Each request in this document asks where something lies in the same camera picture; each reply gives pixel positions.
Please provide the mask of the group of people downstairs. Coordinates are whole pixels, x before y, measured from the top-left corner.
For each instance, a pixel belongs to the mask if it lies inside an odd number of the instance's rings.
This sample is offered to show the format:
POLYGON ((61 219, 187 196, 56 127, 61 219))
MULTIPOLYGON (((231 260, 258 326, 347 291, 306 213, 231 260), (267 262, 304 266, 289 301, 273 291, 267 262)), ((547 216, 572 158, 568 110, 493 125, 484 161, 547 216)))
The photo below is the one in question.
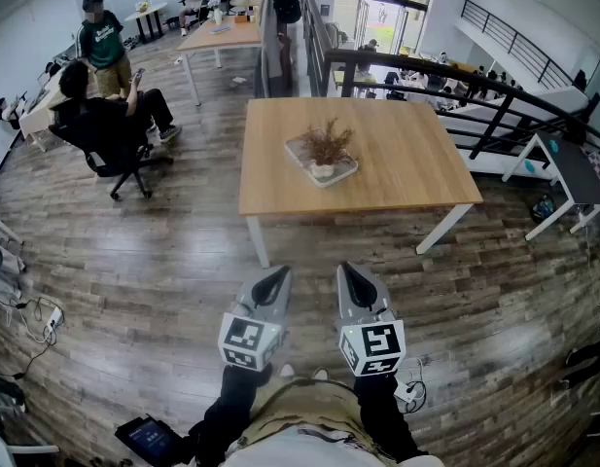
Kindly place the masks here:
MULTIPOLYGON (((371 39, 367 44, 360 46, 357 51, 378 53, 378 44, 374 39, 371 39)), ((448 63, 445 52, 442 52, 438 59, 430 59, 430 61, 433 61, 438 65, 450 66, 454 69, 459 68, 457 64, 448 63)), ((480 87, 479 85, 462 82, 457 79, 445 78, 434 74, 418 72, 410 69, 398 69, 395 71, 393 68, 386 68, 381 72, 371 72, 371 68, 372 66, 370 63, 358 62, 356 66, 355 81, 361 82, 364 80, 376 84, 407 87, 417 90, 437 91, 480 100, 483 102, 489 102, 505 97, 503 93, 488 89, 486 87, 480 87)), ((502 72, 500 76, 498 76, 494 70, 491 70, 485 74, 483 65, 481 65, 478 70, 475 70, 473 74, 496 81, 503 85, 507 84, 505 72, 502 72)), ((374 89, 358 89, 358 96, 361 95, 361 91, 366 98, 376 97, 376 90, 374 89)), ((447 97, 432 96, 418 92, 414 93, 402 90, 385 90, 383 93, 383 98, 427 103, 431 105, 434 110, 439 111, 451 111, 467 106, 467 101, 464 100, 456 100, 447 97)))

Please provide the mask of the black curved railing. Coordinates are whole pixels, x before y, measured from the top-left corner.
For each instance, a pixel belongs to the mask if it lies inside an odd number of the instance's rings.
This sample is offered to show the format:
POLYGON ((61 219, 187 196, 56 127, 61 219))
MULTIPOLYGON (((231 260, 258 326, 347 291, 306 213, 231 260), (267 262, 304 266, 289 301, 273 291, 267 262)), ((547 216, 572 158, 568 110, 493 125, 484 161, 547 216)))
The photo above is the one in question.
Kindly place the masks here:
POLYGON ((451 111, 434 110, 428 105, 444 123, 456 146, 468 151, 470 159, 480 154, 514 156, 538 132, 574 142, 588 153, 600 155, 600 130, 589 123, 600 98, 587 98, 575 87, 528 93, 430 60, 342 49, 325 51, 316 68, 320 73, 321 94, 326 92, 328 84, 334 84, 343 97, 358 95, 358 89, 374 89, 378 98, 383 98, 385 90, 402 90, 467 101, 466 107, 451 111), (437 91, 356 82, 358 62, 370 63, 371 72, 410 69, 486 87, 505 97, 483 102, 437 91))

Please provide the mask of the round white table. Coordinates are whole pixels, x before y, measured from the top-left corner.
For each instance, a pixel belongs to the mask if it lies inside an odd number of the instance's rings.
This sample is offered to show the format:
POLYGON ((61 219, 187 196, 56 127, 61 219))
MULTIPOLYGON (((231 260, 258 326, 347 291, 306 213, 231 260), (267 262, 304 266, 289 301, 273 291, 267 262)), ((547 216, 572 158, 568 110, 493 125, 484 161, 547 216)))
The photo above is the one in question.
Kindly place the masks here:
POLYGON ((124 22, 136 22, 141 43, 146 44, 149 41, 155 41, 157 38, 161 38, 163 36, 160 13, 166 7, 166 2, 156 5, 148 5, 143 11, 135 12, 126 17, 124 22))

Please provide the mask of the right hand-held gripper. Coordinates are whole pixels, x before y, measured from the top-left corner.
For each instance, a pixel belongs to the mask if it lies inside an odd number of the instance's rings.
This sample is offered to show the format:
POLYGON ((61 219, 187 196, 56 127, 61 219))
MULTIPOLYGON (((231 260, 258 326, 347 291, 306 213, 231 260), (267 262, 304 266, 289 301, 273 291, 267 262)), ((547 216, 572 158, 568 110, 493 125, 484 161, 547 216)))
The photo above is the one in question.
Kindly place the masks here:
POLYGON ((406 356, 405 328, 383 281, 368 268, 336 269, 338 349, 355 377, 392 374, 406 356))

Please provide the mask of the colourful bag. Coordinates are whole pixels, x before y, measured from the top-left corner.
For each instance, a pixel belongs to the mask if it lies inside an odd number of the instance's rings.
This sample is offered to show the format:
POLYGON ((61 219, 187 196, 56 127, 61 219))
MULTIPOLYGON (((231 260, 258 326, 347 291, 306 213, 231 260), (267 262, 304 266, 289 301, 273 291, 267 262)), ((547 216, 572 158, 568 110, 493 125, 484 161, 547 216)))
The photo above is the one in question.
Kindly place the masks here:
POLYGON ((530 216, 535 224, 541 224, 546 218, 557 210, 556 204, 550 195, 542 195, 530 207, 530 216))

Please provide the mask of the white desk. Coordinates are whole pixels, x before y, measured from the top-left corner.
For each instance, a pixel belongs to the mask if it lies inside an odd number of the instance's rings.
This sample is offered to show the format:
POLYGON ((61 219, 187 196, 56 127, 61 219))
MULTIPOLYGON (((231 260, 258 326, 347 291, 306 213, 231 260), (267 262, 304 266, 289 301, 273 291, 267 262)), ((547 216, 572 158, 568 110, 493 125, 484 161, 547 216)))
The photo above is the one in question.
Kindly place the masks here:
POLYGON ((45 153, 46 147, 40 139, 40 133, 49 129, 53 123, 53 107, 65 100, 61 93, 59 80, 64 69, 57 71, 45 85, 44 96, 30 110, 26 110, 19 119, 20 130, 24 139, 31 138, 38 148, 45 153))

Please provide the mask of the grey partition screen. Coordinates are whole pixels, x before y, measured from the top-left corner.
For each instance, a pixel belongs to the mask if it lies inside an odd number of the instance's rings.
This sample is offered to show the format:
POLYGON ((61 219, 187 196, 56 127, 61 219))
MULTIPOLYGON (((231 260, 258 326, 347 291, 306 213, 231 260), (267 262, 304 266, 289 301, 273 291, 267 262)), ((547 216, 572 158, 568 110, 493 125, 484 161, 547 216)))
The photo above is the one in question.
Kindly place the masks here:
POLYGON ((261 48, 255 68, 254 95, 258 99, 282 97, 283 70, 280 60, 277 16, 273 0, 263 0, 259 9, 261 48))

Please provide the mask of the black-topped white table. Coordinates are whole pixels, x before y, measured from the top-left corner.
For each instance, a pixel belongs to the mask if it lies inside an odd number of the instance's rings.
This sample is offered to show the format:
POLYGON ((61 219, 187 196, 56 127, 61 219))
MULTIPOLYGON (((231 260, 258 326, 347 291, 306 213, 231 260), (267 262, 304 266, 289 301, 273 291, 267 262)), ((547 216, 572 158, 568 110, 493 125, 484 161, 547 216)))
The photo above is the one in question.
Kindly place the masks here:
POLYGON ((554 167, 554 178, 560 182, 567 200, 529 232, 525 240, 531 241, 573 207, 591 206, 592 210, 582 215, 579 222, 570 229, 570 233, 574 234, 585 228, 600 213, 600 179, 578 145, 552 135, 536 133, 517 156, 515 163, 503 174, 503 182, 507 182, 512 177, 536 146, 542 149, 548 162, 554 167))

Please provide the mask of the black balcony railing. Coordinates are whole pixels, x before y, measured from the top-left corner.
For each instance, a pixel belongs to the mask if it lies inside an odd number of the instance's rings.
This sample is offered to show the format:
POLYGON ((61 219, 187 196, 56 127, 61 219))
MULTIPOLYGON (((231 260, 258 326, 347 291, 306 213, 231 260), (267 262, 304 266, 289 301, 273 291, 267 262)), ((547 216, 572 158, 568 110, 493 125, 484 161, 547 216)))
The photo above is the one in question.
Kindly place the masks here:
POLYGON ((545 52, 512 26, 471 0, 464 0, 461 18, 498 44, 547 89, 570 87, 573 79, 545 52))

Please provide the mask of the black tablet device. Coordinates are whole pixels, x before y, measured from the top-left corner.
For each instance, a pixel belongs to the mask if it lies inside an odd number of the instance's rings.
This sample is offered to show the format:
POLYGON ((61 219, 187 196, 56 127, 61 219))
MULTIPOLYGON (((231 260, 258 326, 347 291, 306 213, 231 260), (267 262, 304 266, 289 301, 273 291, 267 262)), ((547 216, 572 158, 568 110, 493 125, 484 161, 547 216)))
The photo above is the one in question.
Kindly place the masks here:
POLYGON ((182 438, 149 415, 119 426, 114 435, 151 467, 173 467, 181 460, 182 438))

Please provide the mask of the dried plant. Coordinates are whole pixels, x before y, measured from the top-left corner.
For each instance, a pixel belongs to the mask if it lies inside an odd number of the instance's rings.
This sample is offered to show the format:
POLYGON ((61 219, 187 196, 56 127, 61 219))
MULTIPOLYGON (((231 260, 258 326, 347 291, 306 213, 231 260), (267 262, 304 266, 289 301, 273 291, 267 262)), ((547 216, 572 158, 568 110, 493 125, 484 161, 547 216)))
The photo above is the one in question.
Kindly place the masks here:
POLYGON ((333 117, 324 127, 309 126, 301 137, 302 148, 310 160, 310 172, 315 178, 329 178, 334 175, 338 164, 355 161, 347 151, 355 131, 347 127, 337 132, 336 122, 337 117, 333 117))

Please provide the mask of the wooden table with white legs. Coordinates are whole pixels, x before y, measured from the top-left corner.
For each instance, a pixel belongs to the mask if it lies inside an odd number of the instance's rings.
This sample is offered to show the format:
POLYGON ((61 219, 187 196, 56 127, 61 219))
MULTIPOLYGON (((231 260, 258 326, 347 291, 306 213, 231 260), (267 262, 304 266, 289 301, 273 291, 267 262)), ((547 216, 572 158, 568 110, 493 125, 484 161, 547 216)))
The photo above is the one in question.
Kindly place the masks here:
POLYGON ((426 253, 482 197, 435 111, 427 104, 346 97, 252 99, 243 141, 238 213, 263 268, 265 215, 442 208, 449 213, 417 245, 426 253), (357 170, 326 188, 293 162, 288 141, 337 119, 353 129, 357 170))

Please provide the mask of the grey tray with white rim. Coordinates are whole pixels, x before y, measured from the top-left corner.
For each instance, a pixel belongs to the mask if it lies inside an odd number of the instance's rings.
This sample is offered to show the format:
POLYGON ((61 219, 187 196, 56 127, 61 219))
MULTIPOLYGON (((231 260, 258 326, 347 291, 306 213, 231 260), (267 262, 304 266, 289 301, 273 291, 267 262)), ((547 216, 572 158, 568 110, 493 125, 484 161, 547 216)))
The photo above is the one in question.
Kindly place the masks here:
POLYGON ((308 154, 305 144, 305 135, 297 136, 285 142, 285 149, 291 160, 294 161, 318 188, 327 188, 351 176, 358 170, 358 162, 350 158, 349 153, 343 149, 344 158, 334 164, 316 163, 308 154))

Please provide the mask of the black backpack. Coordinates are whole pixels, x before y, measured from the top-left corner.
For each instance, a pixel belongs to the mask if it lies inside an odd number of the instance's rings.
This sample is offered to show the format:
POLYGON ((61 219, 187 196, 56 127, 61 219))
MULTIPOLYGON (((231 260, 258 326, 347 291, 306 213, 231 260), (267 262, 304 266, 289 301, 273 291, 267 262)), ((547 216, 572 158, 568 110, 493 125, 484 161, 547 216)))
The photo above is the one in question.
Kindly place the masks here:
POLYGON ((273 0, 273 7, 280 23, 292 24, 301 18, 300 0, 273 0))

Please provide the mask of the person's own body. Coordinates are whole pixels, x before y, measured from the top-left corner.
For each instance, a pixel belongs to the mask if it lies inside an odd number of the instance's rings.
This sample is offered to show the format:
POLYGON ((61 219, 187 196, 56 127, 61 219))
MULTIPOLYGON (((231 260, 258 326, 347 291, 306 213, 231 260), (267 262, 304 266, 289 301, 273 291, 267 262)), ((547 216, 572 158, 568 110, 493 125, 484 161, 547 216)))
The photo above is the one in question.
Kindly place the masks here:
POLYGON ((397 462, 364 429, 354 386, 297 379, 250 417, 223 467, 445 467, 430 454, 397 462))

